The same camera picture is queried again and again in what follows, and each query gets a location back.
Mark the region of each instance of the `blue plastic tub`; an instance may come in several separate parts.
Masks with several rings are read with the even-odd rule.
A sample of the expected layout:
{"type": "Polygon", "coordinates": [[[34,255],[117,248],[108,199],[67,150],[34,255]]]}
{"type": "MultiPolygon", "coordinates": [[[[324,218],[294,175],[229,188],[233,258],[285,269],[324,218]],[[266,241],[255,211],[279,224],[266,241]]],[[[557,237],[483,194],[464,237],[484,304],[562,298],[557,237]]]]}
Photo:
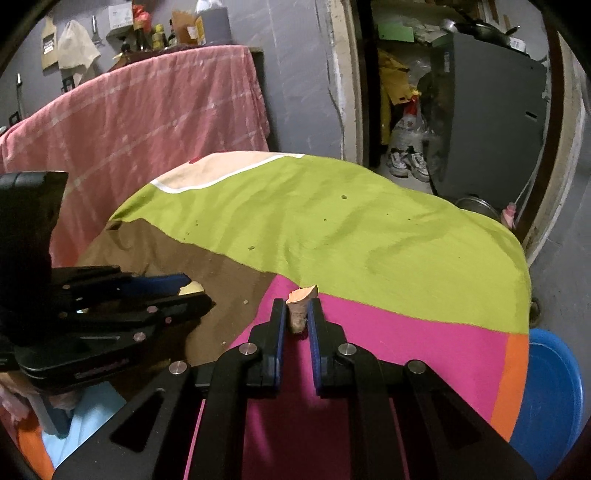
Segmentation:
{"type": "Polygon", "coordinates": [[[582,427],[583,383],[574,355],[556,335],[530,331],[523,402],[510,444],[546,480],[582,427]]]}

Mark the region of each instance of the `pink blanket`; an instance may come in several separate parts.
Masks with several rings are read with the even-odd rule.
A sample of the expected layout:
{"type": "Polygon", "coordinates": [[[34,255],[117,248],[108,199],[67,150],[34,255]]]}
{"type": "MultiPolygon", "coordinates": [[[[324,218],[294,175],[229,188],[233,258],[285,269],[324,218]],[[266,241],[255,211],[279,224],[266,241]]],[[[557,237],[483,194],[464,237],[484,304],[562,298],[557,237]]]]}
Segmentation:
{"type": "Polygon", "coordinates": [[[115,209],[188,158],[267,151],[269,123],[248,48],[198,48],[99,76],[0,138],[0,173],[70,173],[55,266],[76,263],[115,209]]]}

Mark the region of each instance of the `table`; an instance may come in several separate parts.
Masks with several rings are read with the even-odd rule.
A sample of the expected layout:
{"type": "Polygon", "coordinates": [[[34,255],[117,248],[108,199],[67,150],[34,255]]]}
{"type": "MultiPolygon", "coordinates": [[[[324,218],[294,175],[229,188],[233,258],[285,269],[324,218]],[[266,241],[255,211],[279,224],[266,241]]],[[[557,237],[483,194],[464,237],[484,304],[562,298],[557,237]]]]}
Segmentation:
{"type": "MultiPolygon", "coordinates": [[[[80,259],[185,272],[216,302],[187,337],[214,361],[317,284],[327,320],[379,359],[426,361],[506,439],[525,385],[531,286],[500,223],[351,163],[234,152],[171,170],[127,200],[80,259]]],[[[349,475],[346,404],[315,396],[307,339],[290,337],[275,401],[249,403],[243,477],[349,475]],[[294,462],[297,452],[302,462],[294,462]]]]}

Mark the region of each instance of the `sneaker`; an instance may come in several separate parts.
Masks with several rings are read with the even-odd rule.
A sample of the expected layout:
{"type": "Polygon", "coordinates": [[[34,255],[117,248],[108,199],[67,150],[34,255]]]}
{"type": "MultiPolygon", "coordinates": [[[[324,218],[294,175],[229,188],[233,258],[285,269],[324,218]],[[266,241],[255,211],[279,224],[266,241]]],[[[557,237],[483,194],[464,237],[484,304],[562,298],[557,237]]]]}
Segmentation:
{"type": "Polygon", "coordinates": [[[427,171],[427,162],[422,153],[415,153],[413,147],[408,147],[408,151],[403,156],[404,161],[417,180],[428,182],[429,172],[427,171]]]}
{"type": "Polygon", "coordinates": [[[404,152],[393,148],[388,154],[388,159],[386,160],[386,166],[390,170],[390,173],[395,177],[402,179],[408,177],[408,167],[404,161],[404,156],[404,152]]]}

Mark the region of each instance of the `hanging towel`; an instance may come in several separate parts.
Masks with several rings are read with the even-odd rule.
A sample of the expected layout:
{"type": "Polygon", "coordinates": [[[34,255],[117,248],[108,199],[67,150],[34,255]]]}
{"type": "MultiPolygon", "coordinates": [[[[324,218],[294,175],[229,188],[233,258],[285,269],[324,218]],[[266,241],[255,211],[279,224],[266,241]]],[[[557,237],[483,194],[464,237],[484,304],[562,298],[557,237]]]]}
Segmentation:
{"type": "Polygon", "coordinates": [[[76,20],[70,20],[57,42],[57,61],[61,70],[72,69],[76,86],[95,77],[92,63],[100,52],[86,29],[76,20]]]}

